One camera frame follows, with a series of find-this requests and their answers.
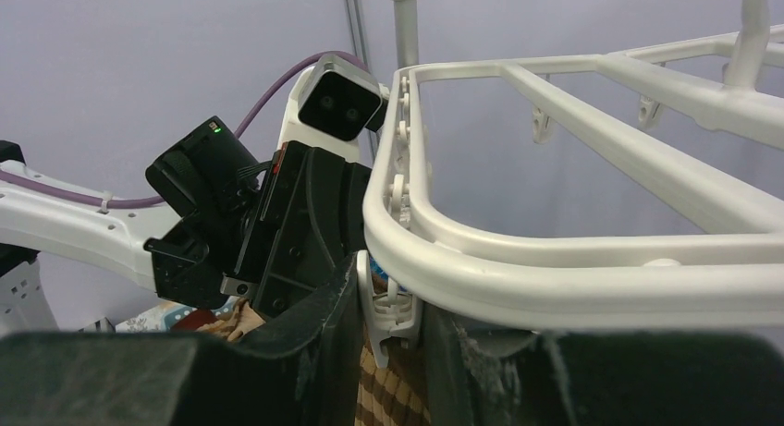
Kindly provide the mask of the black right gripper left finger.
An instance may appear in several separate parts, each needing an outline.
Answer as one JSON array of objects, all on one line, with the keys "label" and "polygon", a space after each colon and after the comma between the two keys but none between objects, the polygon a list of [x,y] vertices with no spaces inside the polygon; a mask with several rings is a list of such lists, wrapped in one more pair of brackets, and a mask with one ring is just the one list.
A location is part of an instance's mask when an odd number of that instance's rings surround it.
[{"label": "black right gripper left finger", "polygon": [[1,343],[5,425],[350,425],[357,259],[230,342],[204,333],[32,332]]}]

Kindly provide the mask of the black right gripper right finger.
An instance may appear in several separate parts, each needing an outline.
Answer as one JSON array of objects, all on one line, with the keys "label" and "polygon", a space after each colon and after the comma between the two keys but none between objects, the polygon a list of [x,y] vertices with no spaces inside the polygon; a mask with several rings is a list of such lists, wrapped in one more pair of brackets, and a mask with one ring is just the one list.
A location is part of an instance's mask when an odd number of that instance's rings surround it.
[{"label": "black right gripper right finger", "polygon": [[779,425],[783,353],[732,331],[536,332],[423,313],[435,425]]}]

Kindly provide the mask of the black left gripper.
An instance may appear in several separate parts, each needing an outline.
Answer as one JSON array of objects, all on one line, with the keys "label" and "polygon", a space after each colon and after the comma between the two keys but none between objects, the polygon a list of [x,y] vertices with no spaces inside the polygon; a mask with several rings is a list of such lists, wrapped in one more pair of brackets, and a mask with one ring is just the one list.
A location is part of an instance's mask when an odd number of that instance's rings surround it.
[{"label": "black left gripper", "polygon": [[221,292],[275,318],[323,286],[366,247],[361,205],[370,176],[370,167],[326,149],[284,144],[241,221],[239,255]]}]

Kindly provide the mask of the brown striped sock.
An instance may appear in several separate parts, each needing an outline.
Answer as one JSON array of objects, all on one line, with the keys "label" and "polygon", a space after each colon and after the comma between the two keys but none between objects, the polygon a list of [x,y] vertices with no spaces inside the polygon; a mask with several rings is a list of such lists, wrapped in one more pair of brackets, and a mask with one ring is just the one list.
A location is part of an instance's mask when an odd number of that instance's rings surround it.
[{"label": "brown striped sock", "polygon": [[[234,301],[228,309],[193,310],[177,322],[177,329],[209,333],[236,342],[265,324],[247,299]],[[376,365],[370,345],[361,351],[361,378],[354,423],[356,425],[430,425],[424,354],[421,348],[407,349],[398,340],[388,344],[389,362]]]}]

